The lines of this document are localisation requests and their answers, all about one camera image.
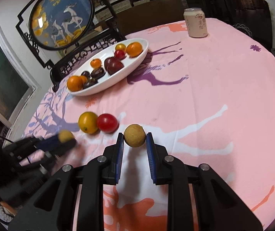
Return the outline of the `white oval plate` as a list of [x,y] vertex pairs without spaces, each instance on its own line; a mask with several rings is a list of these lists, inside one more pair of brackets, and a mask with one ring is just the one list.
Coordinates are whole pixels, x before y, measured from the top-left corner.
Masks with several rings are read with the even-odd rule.
[[136,57],[130,57],[129,55],[126,55],[122,60],[117,59],[114,55],[116,45],[113,44],[112,46],[103,49],[94,55],[91,59],[84,62],[84,64],[82,64],[80,68],[78,68],[73,73],[74,76],[79,76],[84,71],[93,73],[94,69],[90,63],[94,59],[99,59],[101,61],[101,67],[104,70],[104,75],[98,78],[94,85],[75,92],[69,91],[69,94],[73,96],[87,96],[96,94],[126,78],[142,63],[149,49],[149,42],[146,39],[134,38],[121,41],[120,43],[128,46],[135,42],[139,43],[142,49],[141,53]]

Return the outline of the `dark red plum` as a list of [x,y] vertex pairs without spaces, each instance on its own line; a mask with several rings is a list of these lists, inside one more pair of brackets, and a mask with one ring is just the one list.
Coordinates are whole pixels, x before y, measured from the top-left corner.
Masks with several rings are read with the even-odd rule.
[[109,65],[107,72],[109,75],[113,75],[114,73],[118,72],[122,68],[124,68],[124,65],[120,61],[116,61]]
[[104,61],[104,67],[105,67],[105,69],[107,70],[108,67],[109,67],[109,65],[112,64],[112,63],[114,63],[114,62],[116,62],[116,61],[118,61],[118,60],[116,58],[114,58],[114,57],[108,57],[107,59],[105,59],[105,61]]

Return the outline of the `large orange front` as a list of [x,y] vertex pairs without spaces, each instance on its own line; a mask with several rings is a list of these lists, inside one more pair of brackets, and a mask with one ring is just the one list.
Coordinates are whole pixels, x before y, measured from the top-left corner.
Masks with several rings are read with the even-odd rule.
[[126,53],[129,57],[137,57],[143,51],[143,46],[139,42],[132,42],[126,47]]

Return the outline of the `large orange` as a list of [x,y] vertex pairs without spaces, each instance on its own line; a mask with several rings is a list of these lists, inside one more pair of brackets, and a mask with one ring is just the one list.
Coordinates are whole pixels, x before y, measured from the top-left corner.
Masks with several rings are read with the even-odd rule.
[[126,53],[129,57],[137,57],[143,51],[143,46],[139,42],[132,42],[126,47]]
[[83,80],[81,76],[71,76],[68,78],[66,85],[71,92],[80,91],[83,86]]

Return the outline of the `dark cherry plum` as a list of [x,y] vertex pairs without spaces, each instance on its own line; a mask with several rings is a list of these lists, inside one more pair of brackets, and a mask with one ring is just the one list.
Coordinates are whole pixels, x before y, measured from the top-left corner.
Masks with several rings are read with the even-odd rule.
[[90,72],[88,72],[88,71],[83,71],[81,75],[82,75],[82,76],[85,76],[85,77],[87,77],[87,78],[89,78],[89,77],[90,77]]

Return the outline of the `orange tangerine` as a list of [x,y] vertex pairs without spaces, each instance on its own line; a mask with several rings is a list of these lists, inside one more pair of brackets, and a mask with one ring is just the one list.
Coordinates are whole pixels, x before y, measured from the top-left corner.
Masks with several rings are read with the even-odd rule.
[[88,78],[86,76],[81,75],[80,78],[83,84],[85,84],[88,81]]

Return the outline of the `dark mangosteen on plate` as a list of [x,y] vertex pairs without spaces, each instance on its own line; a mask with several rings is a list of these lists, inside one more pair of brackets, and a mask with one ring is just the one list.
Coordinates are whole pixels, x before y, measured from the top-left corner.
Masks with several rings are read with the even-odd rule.
[[94,69],[90,76],[93,79],[100,79],[101,77],[103,77],[106,74],[105,70],[102,67],[98,67],[96,69]]

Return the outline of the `dark mangosteen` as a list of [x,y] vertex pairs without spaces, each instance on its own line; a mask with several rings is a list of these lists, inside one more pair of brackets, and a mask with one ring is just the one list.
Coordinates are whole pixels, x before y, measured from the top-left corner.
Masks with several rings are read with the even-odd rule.
[[89,87],[96,85],[97,83],[98,83],[98,80],[91,78],[83,84],[82,88],[87,89]]
[[96,69],[94,69],[90,76],[93,79],[100,79],[101,77],[103,77],[106,74],[105,70],[102,67],[98,67]]

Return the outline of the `round deer painting screen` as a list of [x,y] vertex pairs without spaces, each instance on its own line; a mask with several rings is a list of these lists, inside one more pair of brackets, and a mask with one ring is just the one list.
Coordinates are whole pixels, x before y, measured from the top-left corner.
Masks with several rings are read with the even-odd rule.
[[125,40],[108,0],[31,0],[17,17],[16,29],[50,71],[54,92],[86,56]]

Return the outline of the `tan longan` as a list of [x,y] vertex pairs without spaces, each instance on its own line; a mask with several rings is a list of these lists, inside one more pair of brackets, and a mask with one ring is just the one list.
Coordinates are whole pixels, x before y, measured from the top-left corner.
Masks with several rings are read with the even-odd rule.
[[142,126],[138,124],[131,124],[124,131],[124,139],[126,144],[130,147],[138,148],[144,144],[146,134]]
[[65,129],[60,130],[57,137],[61,143],[66,143],[72,139],[75,139],[73,133]]

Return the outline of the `small yellow-orange fruit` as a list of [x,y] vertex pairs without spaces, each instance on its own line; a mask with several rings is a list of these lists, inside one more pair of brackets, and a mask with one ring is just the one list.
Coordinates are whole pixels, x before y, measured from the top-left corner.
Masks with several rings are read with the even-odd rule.
[[115,46],[115,50],[117,51],[117,50],[121,50],[121,51],[126,51],[126,45],[125,44],[123,44],[123,43],[119,43],[119,44],[117,44],[116,46]]

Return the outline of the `small orange mandarin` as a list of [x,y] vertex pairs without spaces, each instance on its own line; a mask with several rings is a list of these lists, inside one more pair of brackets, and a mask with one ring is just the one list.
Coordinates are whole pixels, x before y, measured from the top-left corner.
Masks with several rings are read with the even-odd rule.
[[93,69],[96,69],[96,68],[99,68],[102,66],[102,61],[100,59],[93,59],[91,62],[90,62],[90,65]]

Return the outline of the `beige beverage can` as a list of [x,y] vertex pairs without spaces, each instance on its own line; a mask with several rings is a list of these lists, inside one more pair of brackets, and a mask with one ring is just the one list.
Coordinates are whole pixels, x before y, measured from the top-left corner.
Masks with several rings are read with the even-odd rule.
[[201,8],[187,8],[183,13],[188,35],[192,38],[204,38],[208,36],[206,18]]

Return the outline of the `black board behind table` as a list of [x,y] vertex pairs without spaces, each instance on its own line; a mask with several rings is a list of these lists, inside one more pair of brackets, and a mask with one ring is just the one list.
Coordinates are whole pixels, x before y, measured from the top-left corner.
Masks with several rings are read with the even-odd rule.
[[186,0],[189,8],[201,8],[207,18],[233,26],[267,50],[273,46],[272,19],[265,0]]

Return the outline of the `yellow passion fruit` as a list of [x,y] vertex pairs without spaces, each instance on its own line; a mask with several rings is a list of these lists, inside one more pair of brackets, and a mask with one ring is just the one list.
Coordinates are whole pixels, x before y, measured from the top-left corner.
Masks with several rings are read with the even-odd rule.
[[80,130],[86,134],[94,134],[97,132],[97,114],[94,112],[84,112],[78,119],[78,126]]

